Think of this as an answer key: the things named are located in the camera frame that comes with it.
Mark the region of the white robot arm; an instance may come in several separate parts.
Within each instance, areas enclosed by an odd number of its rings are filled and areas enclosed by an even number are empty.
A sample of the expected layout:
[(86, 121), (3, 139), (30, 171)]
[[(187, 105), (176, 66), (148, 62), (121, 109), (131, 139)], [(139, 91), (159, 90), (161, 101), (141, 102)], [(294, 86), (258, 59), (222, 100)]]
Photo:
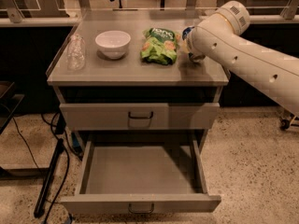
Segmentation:
[(188, 52), (207, 56), (295, 116), (299, 115), (299, 59), (250, 42), (247, 9), (230, 1), (183, 32)]

